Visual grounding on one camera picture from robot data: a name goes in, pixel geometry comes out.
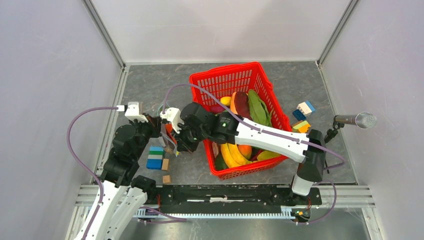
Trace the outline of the orange toy fruit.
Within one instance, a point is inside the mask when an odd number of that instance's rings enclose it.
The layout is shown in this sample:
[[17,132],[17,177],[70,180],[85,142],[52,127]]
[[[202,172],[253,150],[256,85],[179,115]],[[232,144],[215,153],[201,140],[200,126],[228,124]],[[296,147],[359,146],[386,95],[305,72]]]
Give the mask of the orange toy fruit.
[[241,145],[241,144],[239,144],[237,147],[241,155],[249,161],[252,157],[252,151],[253,151],[252,147],[250,145]]

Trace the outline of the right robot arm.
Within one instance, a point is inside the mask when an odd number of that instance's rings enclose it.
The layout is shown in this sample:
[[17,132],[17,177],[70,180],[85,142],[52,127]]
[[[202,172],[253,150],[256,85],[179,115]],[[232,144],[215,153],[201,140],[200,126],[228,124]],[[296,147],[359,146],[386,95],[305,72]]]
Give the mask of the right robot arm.
[[265,126],[229,109],[214,114],[197,102],[182,110],[175,107],[163,110],[161,118],[171,123],[179,152],[192,153],[200,142],[210,140],[218,144],[248,145],[294,160],[299,165],[288,196],[295,204],[306,201],[312,186],[323,180],[326,153],[320,132],[308,136]]

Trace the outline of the red toy chili pepper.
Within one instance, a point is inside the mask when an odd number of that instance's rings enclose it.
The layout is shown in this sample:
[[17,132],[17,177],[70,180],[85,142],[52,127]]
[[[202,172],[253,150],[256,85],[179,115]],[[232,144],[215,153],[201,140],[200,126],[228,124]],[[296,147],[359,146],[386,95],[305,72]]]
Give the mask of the red toy chili pepper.
[[172,135],[173,127],[171,123],[165,124],[165,130],[168,135]]

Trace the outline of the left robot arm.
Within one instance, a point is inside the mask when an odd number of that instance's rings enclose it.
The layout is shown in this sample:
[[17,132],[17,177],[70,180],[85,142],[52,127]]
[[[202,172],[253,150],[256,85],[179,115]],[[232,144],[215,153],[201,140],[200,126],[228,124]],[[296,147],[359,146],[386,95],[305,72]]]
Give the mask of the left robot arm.
[[135,176],[147,143],[161,135],[161,118],[145,117],[146,121],[130,120],[116,129],[95,201],[77,240],[118,240],[137,209],[156,200],[155,180]]

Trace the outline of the clear zip top bag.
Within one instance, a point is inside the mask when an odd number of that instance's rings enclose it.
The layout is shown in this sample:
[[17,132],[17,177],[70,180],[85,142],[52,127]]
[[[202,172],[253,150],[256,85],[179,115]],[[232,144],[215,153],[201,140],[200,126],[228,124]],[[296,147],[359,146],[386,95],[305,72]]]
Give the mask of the clear zip top bag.
[[174,154],[176,157],[178,157],[180,152],[177,150],[176,141],[175,139],[173,139],[173,136],[171,134],[172,130],[172,127],[170,127],[170,130],[167,130],[167,125],[164,124],[161,127],[162,140],[160,140],[159,142],[167,153]]

